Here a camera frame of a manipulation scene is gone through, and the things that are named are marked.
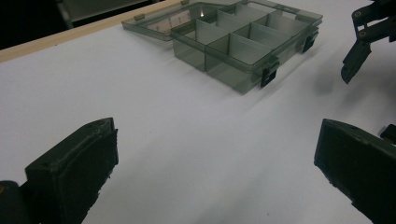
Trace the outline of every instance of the white tabletop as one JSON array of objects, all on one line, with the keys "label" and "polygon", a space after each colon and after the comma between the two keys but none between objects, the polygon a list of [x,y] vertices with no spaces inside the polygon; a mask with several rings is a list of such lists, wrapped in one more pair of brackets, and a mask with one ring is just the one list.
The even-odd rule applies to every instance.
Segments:
[{"label": "white tabletop", "polygon": [[378,135],[395,122],[396,45],[372,45],[349,85],[350,15],[370,1],[279,0],[324,16],[314,47],[240,95],[121,25],[0,63],[0,179],[85,123],[113,117],[120,164],[84,223],[371,221],[313,163],[321,121]]}]

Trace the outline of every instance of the black mechanical part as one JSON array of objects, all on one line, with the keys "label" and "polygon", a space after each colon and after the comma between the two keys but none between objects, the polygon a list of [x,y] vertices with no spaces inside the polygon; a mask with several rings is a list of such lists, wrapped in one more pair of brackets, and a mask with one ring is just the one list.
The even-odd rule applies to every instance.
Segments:
[{"label": "black mechanical part", "polygon": [[117,131],[112,118],[88,123],[33,161],[19,188],[21,200],[12,204],[23,204],[30,222],[0,213],[0,218],[14,220],[1,223],[80,224],[119,162]]},{"label": "black mechanical part", "polygon": [[276,77],[277,68],[280,66],[279,59],[275,56],[272,56],[270,60],[268,60],[267,68],[262,70],[262,83],[260,87],[265,87],[268,85],[274,78]]},{"label": "black mechanical part", "polygon": [[13,181],[0,181],[0,223],[31,223],[19,186]]},{"label": "black mechanical part", "polygon": [[396,223],[396,148],[357,127],[324,119],[315,165],[374,224]]},{"label": "black mechanical part", "polygon": [[315,30],[312,32],[312,35],[309,35],[305,39],[304,47],[303,47],[303,53],[307,52],[309,49],[312,48],[315,44],[315,39],[318,37],[319,34],[319,28],[315,28]]},{"label": "black mechanical part", "polygon": [[[371,53],[371,43],[386,37],[389,42],[396,39],[396,0],[374,0],[370,6],[353,12],[352,20],[357,40],[344,59],[341,76],[345,83],[349,83],[361,69]],[[373,21],[379,22],[369,26]]]},{"label": "black mechanical part", "polygon": [[396,144],[396,126],[390,124],[384,132],[381,133],[380,137],[393,145]]}]

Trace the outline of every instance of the plastic organizer box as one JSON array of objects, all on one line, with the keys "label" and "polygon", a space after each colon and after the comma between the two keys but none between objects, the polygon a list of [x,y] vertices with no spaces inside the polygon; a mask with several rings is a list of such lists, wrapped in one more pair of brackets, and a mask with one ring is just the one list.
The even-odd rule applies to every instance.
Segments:
[{"label": "plastic organizer box", "polygon": [[122,24],[143,35],[173,38],[177,58],[242,94],[259,83],[264,87],[280,65],[310,49],[322,19],[266,0],[186,4],[152,17]]}]

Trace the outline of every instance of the wooden board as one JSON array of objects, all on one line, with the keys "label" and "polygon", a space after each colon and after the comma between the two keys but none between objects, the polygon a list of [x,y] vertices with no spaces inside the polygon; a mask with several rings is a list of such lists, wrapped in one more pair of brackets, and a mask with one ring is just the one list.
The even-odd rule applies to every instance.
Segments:
[{"label": "wooden board", "polygon": [[0,50],[0,63],[106,29],[108,27],[120,24],[122,21],[128,20],[139,14],[152,13],[166,7],[174,6],[179,4],[179,2],[180,0],[166,0],[147,7],[141,7],[136,10],[125,12],[101,21],[96,21],[84,26],[64,31],[56,35],[49,35],[9,49]]}]

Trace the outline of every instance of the transparent plastic box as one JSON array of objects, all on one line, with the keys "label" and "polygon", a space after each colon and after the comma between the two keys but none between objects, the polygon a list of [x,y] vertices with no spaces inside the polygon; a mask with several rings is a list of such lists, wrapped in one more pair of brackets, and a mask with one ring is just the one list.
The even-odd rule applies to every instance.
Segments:
[{"label": "transparent plastic box", "polygon": [[151,14],[141,14],[122,22],[125,30],[148,35],[156,39],[172,40],[171,29],[225,7],[220,3],[181,1],[180,5]]},{"label": "transparent plastic box", "polygon": [[[166,32],[152,29],[153,24],[166,20],[172,24],[175,16],[187,15],[187,8],[190,15],[197,16],[164,26]],[[245,94],[259,83],[267,85],[280,65],[310,49],[321,20],[319,14],[274,2],[243,0],[228,6],[192,4],[139,22],[134,29],[157,38],[155,30],[160,30],[161,39],[173,38],[177,58]]]}]

